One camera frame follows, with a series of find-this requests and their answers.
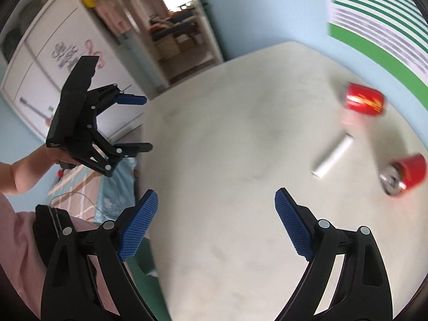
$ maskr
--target doorway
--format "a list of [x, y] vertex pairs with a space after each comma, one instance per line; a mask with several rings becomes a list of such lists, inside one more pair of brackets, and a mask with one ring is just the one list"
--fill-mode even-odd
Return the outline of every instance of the doorway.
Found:
[[199, 0], [117, 0], [167, 86], [221, 64]]

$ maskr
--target can lid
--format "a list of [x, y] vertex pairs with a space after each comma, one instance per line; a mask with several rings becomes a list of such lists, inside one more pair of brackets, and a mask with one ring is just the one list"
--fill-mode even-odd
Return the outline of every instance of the can lid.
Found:
[[380, 173], [380, 183], [389, 196], [397, 196], [403, 190], [402, 175], [400, 171], [393, 165], [388, 165]]

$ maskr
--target blue bedsheet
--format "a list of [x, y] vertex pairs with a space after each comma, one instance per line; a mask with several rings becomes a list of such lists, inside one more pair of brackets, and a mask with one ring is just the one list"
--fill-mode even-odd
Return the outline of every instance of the blue bedsheet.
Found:
[[124, 158], [112, 177], [102, 178], [94, 222], [115, 221], [125, 208], [135, 205], [133, 172], [135, 167], [136, 158]]

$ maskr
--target metal screw head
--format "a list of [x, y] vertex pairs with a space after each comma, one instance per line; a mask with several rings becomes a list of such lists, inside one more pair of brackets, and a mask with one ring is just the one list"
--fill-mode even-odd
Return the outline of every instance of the metal screw head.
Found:
[[328, 222], [328, 221], [326, 221], [326, 220], [319, 220], [319, 221], [318, 221], [318, 225], [319, 225], [321, 228], [328, 228], [328, 227], [330, 227], [330, 222]]
[[363, 233], [364, 235], [369, 235], [370, 234], [370, 229], [368, 229], [367, 227], [361, 227], [360, 228], [361, 233]]
[[103, 228], [105, 230], [110, 230], [110, 229], [114, 228], [114, 222], [113, 221], [104, 222]]
[[63, 234], [64, 235], [70, 235], [72, 231], [73, 231], [73, 229], [71, 227], [66, 227], [63, 229]]

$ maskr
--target cable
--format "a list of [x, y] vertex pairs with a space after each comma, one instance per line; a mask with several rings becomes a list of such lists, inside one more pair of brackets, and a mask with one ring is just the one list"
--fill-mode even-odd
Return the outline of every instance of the cable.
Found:
[[62, 197], [62, 196], [66, 196], [67, 194], [80, 194], [81, 196], [84, 196], [93, 206], [94, 206], [94, 208], [96, 209], [96, 210], [98, 210], [100, 213], [101, 213], [101, 215], [103, 215], [104, 217], [109, 217], [109, 216], [107, 216], [103, 211], [101, 211], [101, 209], [99, 209], [93, 202], [92, 202], [92, 200], [91, 199], [89, 199], [89, 197], [86, 195], [86, 194], [83, 194], [83, 193], [81, 193], [81, 192], [77, 192], [77, 191], [71, 191], [71, 192], [66, 192], [66, 193], [64, 193], [64, 194], [60, 194], [59, 196], [55, 196], [55, 197], [53, 197], [52, 199], [51, 199], [51, 201], [49, 202], [49, 204], [48, 204], [48, 206], [50, 206], [50, 207], [53, 207], [52, 206], [52, 202], [56, 199], [56, 198], [59, 198], [59, 197]]

